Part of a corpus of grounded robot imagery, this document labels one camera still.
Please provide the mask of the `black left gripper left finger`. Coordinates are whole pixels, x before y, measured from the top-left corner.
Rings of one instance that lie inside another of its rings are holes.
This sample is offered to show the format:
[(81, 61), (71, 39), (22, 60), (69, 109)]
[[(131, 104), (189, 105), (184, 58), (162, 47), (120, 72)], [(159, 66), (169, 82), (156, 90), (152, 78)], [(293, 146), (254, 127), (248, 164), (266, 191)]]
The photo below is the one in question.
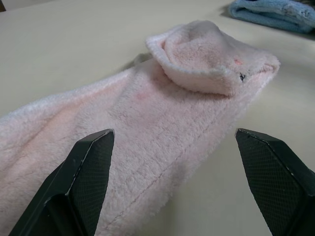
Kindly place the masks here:
[(8, 236), (94, 236), (109, 181), (115, 133), (90, 134), (44, 180)]

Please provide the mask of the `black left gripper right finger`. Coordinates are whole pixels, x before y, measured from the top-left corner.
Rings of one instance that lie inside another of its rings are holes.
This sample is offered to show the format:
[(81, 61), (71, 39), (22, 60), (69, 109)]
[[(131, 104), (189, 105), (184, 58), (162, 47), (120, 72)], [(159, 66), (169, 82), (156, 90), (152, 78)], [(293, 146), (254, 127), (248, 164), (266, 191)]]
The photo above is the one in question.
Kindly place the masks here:
[(315, 236), (315, 172), (280, 139), (242, 128), (235, 138), (272, 236)]

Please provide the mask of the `pink fluffy towel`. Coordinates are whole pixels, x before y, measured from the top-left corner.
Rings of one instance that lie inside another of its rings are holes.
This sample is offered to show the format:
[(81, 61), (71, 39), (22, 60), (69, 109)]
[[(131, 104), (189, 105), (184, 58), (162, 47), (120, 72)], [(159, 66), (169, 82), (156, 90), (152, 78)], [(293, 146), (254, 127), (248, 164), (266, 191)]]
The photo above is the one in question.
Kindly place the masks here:
[(130, 236), (224, 139), (280, 66), (210, 21), (149, 37), (150, 58), (0, 118), (0, 236), (75, 142), (115, 131), (95, 236)]

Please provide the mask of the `blue folded towel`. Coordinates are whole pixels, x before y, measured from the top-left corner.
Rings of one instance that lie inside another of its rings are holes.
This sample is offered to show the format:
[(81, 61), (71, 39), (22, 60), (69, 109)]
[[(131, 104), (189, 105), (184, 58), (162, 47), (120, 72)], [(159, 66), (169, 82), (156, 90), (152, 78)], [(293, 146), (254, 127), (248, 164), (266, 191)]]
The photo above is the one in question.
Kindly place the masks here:
[(279, 30), (307, 34), (315, 30), (315, 9), (294, 0), (235, 0), (231, 17)]

